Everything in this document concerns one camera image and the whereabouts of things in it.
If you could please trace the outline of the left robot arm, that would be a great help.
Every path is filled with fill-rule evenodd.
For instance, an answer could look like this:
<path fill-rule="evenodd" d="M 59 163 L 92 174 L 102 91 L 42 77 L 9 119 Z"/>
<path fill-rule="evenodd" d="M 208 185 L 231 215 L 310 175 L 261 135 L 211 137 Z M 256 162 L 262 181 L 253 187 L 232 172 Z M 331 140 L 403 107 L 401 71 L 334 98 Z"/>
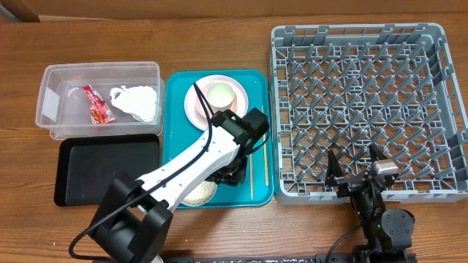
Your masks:
<path fill-rule="evenodd" d="M 200 138 L 173 160 L 133 180 L 118 176 L 93 217 L 88 236 L 111 262 L 161 262 L 174 210 L 203 181 L 237 186 L 247 156 L 269 129 L 257 108 L 244 117 L 217 112 Z"/>

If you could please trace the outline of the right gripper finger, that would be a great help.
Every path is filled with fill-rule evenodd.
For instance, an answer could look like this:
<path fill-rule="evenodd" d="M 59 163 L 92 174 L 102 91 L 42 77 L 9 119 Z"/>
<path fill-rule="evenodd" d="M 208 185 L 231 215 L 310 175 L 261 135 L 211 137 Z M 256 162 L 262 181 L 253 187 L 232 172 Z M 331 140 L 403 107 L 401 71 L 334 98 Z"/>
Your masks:
<path fill-rule="evenodd" d="M 344 174 L 339 165 L 339 161 L 332 150 L 328 151 L 328 167 L 326 172 L 326 179 L 343 178 Z"/>
<path fill-rule="evenodd" d="M 369 145 L 369 155 L 372 163 L 388 159 L 388 157 L 374 143 Z"/>

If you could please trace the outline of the red snack wrapper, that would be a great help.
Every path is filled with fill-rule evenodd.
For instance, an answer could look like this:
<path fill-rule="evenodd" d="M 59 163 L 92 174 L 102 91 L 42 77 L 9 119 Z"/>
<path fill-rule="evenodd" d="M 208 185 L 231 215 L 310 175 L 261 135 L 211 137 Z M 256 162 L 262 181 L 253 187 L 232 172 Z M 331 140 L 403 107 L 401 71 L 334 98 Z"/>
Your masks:
<path fill-rule="evenodd" d="M 116 117 L 100 94 L 91 85 L 85 85 L 82 89 L 91 104 L 91 122 L 94 124 L 114 123 L 116 121 Z"/>

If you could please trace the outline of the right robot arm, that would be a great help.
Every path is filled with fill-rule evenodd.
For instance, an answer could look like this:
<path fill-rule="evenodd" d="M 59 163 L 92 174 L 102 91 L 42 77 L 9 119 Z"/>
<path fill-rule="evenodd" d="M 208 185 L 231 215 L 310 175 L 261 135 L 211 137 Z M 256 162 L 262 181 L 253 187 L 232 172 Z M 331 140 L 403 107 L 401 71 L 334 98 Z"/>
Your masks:
<path fill-rule="evenodd" d="M 348 197 L 358 213 L 359 225 L 340 237 L 329 249 L 329 262 L 336 246 L 359 229 L 366 243 L 357 245 L 347 257 L 349 262 L 416 262 L 406 250 L 412 246 L 414 215 L 405 209 L 387 209 L 382 192 L 395 183 L 399 175 L 397 164 L 374 144 L 369 146 L 371 166 L 368 170 L 346 178 L 333 151 L 328 151 L 327 187 L 336 187 L 338 198 Z"/>

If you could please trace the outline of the white napkin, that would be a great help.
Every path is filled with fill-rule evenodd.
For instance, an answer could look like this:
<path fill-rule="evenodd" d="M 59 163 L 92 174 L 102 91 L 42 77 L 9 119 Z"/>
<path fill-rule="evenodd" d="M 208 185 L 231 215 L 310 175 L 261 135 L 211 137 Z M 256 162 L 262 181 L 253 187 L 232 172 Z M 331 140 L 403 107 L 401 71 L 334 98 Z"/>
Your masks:
<path fill-rule="evenodd" d="M 149 85 L 110 89 L 111 104 L 140 122 L 153 121 L 156 115 L 156 91 Z"/>

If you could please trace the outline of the white cup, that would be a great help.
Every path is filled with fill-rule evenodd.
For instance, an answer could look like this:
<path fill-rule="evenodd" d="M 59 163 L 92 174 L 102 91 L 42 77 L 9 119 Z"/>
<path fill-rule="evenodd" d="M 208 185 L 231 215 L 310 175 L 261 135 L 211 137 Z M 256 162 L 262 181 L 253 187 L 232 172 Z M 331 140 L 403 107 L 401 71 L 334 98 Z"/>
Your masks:
<path fill-rule="evenodd" d="M 230 84 L 216 82 L 207 88 L 206 99 L 214 112 L 230 110 L 234 105 L 235 92 Z"/>

